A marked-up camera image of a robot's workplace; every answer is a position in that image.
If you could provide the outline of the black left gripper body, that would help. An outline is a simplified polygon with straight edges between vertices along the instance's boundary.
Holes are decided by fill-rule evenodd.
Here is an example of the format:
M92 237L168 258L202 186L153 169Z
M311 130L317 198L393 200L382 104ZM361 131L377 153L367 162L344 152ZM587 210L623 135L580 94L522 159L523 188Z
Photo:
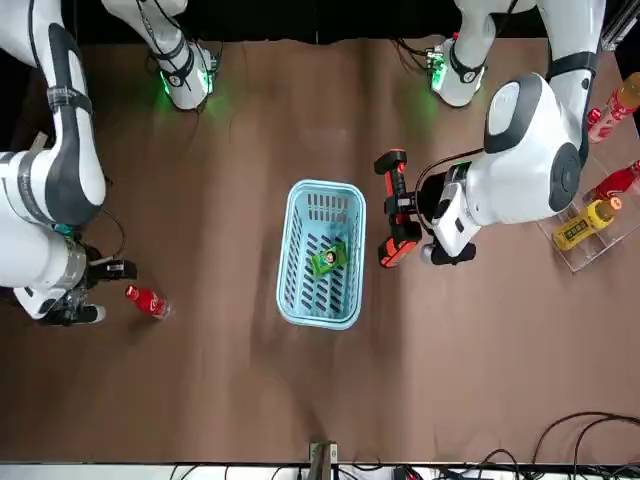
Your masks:
M421 175L417 181L415 226L420 231L432 232L430 225L442 196L446 175L446 172Z

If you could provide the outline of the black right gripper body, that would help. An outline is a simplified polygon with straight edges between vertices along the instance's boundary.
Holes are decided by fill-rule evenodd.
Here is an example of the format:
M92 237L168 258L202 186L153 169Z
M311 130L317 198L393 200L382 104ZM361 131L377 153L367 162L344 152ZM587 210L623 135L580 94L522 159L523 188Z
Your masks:
M100 281L103 255L98 249L86 250L86 268L80 282L63 297L64 313L102 313L103 307L91 304L89 291Z

